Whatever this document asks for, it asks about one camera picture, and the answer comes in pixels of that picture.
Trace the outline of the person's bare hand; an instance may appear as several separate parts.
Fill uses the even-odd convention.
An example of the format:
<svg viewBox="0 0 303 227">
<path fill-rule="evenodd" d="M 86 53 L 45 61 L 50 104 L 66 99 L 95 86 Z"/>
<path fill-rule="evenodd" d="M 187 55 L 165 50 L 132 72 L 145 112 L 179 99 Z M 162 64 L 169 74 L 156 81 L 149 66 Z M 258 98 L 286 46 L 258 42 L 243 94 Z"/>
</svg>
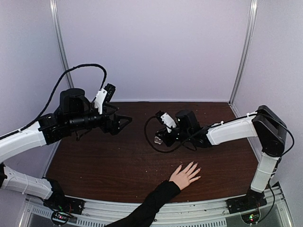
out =
<svg viewBox="0 0 303 227">
<path fill-rule="evenodd" d="M 190 162 L 184 169 L 179 165 L 169 178 L 169 182 L 173 182 L 180 190 L 187 188 L 191 183 L 201 178 L 198 175 L 201 168 L 198 163 Z"/>
</svg>

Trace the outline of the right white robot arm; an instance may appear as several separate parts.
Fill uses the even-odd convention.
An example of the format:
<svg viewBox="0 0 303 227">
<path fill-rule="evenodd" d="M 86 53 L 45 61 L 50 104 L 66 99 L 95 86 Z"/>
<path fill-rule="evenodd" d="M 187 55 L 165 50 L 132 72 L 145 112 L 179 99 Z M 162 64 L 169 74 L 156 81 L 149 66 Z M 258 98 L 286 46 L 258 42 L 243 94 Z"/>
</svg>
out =
<svg viewBox="0 0 303 227">
<path fill-rule="evenodd" d="M 278 163 L 285 152 L 288 128 L 266 105 L 231 121 L 221 121 L 210 126 L 200 126 L 194 112 L 181 110 L 172 118 L 159 111 L 156 119 L 165 127 L 155 137 L 167 147 L 179 142 L 192 144 L 195 148 L 210 148 L 222 143 L 243 138 L 257 137 L 262 146 L 262 156 L 255 175 L 243 197 L 243 205 L 252 209 L 261 201 L 270 178 L 275 174 Z"/>
</svg>

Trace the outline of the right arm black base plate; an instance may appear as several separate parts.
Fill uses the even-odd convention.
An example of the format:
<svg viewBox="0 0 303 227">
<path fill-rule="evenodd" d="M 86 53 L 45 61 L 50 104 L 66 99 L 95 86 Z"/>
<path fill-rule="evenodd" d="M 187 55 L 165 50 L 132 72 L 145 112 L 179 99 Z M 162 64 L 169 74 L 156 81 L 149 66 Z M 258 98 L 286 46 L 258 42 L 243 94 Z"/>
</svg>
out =
<svg viewBox="0 0 303 227">
<path fill-rule="evenodd" d="M 267 205 L 266 198 L 256 199 L 247 195 L 231 198 L 226 201 L 227 208 L 230 214 L 244 212 L 256 209 L 259 206 Z"/>
</svg>

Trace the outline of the black sleeved forearm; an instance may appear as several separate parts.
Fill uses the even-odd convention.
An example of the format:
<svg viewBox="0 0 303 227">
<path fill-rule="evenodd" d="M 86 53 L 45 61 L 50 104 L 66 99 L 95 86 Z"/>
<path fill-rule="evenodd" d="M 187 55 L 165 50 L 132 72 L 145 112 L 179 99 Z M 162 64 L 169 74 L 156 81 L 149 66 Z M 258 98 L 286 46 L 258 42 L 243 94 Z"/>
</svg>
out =
<svg viewBox="0 0 303 227">
<path fill-rule="evenodd" d="M 107 227 L 149 227 L 162 206 L 180 192 L 181 190 L 173 182 L 165 180 L 149 193 L 144 202 L 131 214 Z"/>
</svg>

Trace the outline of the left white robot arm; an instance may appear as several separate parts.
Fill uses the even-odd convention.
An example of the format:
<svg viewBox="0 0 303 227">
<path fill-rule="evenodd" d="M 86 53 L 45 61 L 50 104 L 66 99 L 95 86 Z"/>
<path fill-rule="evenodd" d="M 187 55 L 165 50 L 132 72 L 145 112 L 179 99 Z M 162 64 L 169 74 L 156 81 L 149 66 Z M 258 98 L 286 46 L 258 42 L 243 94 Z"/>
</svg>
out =
<svg viewBox="0 0 303 227">
<path fill-rule="evenodd" d="M 107 84 L 90 102 L 83 89 L 67 89 L 60 93 L 60 103 L 54 113 L 40 116 L 24 130 L 2 136 L 0 188 L 49 199 L 58 210 L 65 209 L 68 199 L 56 181 L 20 173 L 5 165 L 4 161 L 32 148 L 56 143 L 81 130 L 89 133 L 94 128 L 100 128 L 104 133 L 117 135 L 132 118 L 116 114 L 118 108 L 109 103 L 115 90 L 115 86 Z"/>
</svg>

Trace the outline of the glitter nail polish bottle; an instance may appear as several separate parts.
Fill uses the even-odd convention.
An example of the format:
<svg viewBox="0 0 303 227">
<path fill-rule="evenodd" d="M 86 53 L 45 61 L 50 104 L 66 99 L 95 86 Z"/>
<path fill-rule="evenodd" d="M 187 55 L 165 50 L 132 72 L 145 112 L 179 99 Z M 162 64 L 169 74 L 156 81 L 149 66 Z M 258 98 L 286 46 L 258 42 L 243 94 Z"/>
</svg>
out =
<svg viewBox="0 0 303 227">
<path fill-rule="evenodd" d="M 159 138 L 158 136 L 155 136 L 154 137 L 154 143 L 158 144 L 158 145 L 161 145 L 163 143 L 162 139 Z"/>
</svg>

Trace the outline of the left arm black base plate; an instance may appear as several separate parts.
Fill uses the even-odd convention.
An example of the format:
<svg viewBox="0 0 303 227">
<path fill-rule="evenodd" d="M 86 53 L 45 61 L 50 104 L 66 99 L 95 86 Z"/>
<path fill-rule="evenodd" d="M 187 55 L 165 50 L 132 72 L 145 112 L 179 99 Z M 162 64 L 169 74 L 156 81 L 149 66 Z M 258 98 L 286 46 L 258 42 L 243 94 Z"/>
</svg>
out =
<svg viewBox="0 0 303 227">
<path fill-rule="evenodd" d="M 63 199 L 43 200 L 45 206 L 54 211 L 63 211 L 67 214 L 81 215 L 84 209 L 85 201 L 72 197 L 64 197 Z"/>
</svg>

